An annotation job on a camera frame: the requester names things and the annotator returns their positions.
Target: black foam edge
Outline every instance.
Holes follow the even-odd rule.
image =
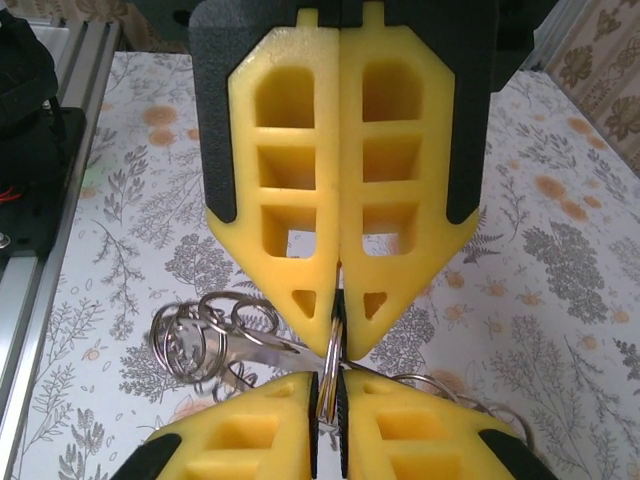
[[[494,429],[478,435],[515,480],[559,480],[519,438]]]
[[[167,433],[140,445],[111,480],[156,480],[181,443],[180,435]]]
[[[344,369],[338,371],[337,385],[338,438],[340,440],[340,471],[342,478],[349,474],[349,397],[344,380]]]
[[[411,28],[456,76],[446,215],[463,223],[480,205],[497,3],[386,0],[385,24]]]
[[[189,19],[205,202],[223,223],[238,214],[231,141],[229,76],[275,27],[317,8],[321,27],[339,27],[340,0],[206,0]]]
[[[319,395],[318,372],[312,372],[311,385],[309,387],[309,455],[311,456],[311,478],[318,477],[318,439],[320,435],[320,425],[316,410],[318,408]]]

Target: rectangular cutout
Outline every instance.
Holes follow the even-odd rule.
[[[262,246],[273,257],[309,258],[316,248],[316,210],[263,206]]]
[[[394,135],[367,138],[362,151],[364,182],[416,180],[420,176],[418,135]]]
[[[362,216],[362,248],[372,257],[405,255],[416,245],[416,204],[368,205]]]
[[[390,457],[396,480],[461,480],[458,455],[403,454]]]
[[[273,67],[256,90],[258,127],[314,128],[314,77],[304,67]]]
[[[440,420],[420,410],[378,414],[376,423],[382,440],[443,440],[448,438]]]
[[[269,449],[278,431],[278,417],[236,415],[218,425],[209,450]]]
[[[362,77],[362,120],[418,120],[424,81],[405,62],[395,59],[367,65]]]
[[[313,147],[258,146],[260,186],[316,189],[316,158]]]

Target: triangular cutout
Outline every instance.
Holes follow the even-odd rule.
[[[311,290],[294,290],[291,297],[298,304],[300,310],[307,316],[313,318],[316,312],[316,292]]]
[[[386,292],[364,294],[364,316],[371,320],[380,307],[387,301]]]

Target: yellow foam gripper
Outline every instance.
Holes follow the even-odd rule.
[[[310,479],[313,378],[286,375],[156,431],[147,443],[167,434],[182,441],[154,478]]]
[[[513,480],[478,433],[489,415],[367,372],[344,373],[349,480]]]
[[[315,353],[341,265],[347,355],[365,356],[469,240],[447,220],[454,73],[364,3],[358,29],[275,28],[228,80],[238,215],[208,223]],[[288,251],[315,234],[308,258]]]

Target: floral tablecloth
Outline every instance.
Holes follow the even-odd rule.
[[[542,73],[494,96],[486,153],[476,235],[367,363],[510,404],[562,479],[638,480],[640,180]],[[251,288],[203,216],[190,58],[118,53],[14,479],[106,480],[211,404],[143,340],[165,303]]]

